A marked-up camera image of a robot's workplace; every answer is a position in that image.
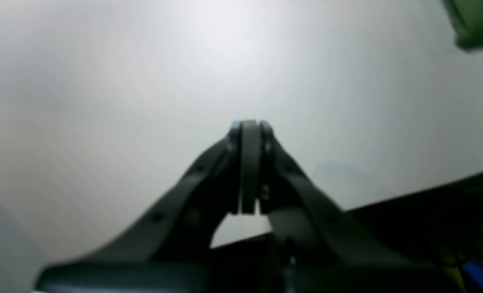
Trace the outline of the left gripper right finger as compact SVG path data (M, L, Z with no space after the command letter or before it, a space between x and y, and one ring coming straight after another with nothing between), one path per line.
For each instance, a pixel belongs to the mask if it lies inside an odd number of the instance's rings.
M258 201L270 221L284 293L459 293L444 271L417 265L378 241L316 187L256 124Z

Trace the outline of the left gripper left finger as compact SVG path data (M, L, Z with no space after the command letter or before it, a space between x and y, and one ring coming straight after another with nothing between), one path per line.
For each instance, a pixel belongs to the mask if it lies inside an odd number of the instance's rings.
M213 235L240 206L240 159L250 120L234 122L182 178L102 248L42 271L35 293L202 293Z

